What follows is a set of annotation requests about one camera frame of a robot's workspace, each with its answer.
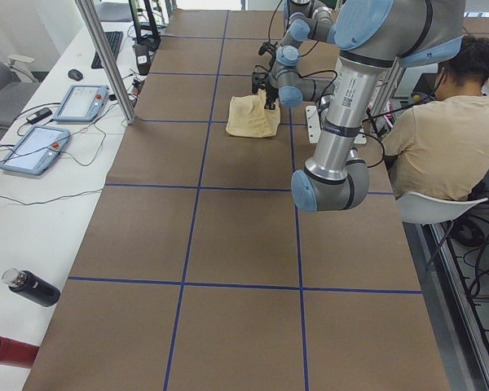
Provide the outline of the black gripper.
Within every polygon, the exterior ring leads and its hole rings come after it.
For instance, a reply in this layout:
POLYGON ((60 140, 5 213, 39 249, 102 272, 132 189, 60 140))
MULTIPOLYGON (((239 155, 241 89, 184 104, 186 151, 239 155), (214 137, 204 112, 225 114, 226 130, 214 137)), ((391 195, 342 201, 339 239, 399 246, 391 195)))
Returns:
POLYGON ((279 98, 278 89, 270 84, 266 85, 267 101, 264 108, 266 110, 275 110, 275 101, 279 98))

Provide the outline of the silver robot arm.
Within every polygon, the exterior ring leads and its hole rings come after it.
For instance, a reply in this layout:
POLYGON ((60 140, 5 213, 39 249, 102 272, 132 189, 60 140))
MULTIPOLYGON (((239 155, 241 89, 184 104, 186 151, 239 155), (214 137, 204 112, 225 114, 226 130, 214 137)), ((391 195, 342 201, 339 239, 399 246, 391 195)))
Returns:
POLYGON ((280 48, 292 46, 298 49, 304 41, 335 44, 333 9, 323 1, 281 1, 286 29, 280 43, 269 43, 271 65, 280 48))
POLYGON ((332 96, 314 155, 293 173, 291 192, 301 211, 352 209, 368 193, 369 174, 354 150, 378 77, 403 67, 454 57, 462 39, 463 1, 348 1, 336 20, 321 1, 287 1, 288 29, 267 77, 268 97, 287 108, 332 96), (338 47, 339 84, 297 73, 305 40, 338 47))

